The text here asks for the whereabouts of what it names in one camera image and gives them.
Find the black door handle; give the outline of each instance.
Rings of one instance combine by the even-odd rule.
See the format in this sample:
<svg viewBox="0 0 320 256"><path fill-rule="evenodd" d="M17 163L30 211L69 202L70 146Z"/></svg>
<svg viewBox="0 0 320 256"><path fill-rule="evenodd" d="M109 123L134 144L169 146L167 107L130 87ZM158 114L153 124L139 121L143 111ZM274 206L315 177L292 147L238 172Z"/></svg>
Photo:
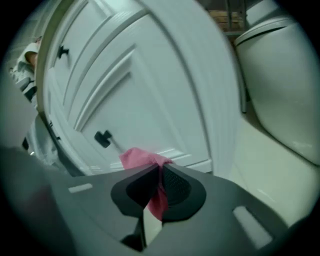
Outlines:
<svg viewBox="0 0 320 256"><path fill-rule="evenodd" d="M107 130L102 134L100 131L97 131L96 134L94 135L94 139L105 149L111 144L110 141L108 140L111 138L112 135L110 132Z"/></svg>
<svg viewBox="0 0 320 256"><path fill-rule="evenodd" d="M59 59L61 59L62 54L66 54L66 55L69 54L69 49L65 49L63 45L61 45L59 47L59 50L58 50L58 55L57 56L58 56Z"/></svg>

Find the floor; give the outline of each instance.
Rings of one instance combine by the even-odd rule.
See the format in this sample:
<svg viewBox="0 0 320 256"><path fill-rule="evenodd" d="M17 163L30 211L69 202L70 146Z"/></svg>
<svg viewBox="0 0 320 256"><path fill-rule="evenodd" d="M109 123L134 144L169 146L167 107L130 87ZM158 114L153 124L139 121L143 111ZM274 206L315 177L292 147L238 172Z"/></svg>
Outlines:
<svg viewBox="0 0 320 256"><path fill-rule="evenodd" d="M289 226L312 210L320 193L320 167L268 134L250 105L241 118L228 179L271 207ZM148 209L144 228L147 245L162 228Z"/></svg>

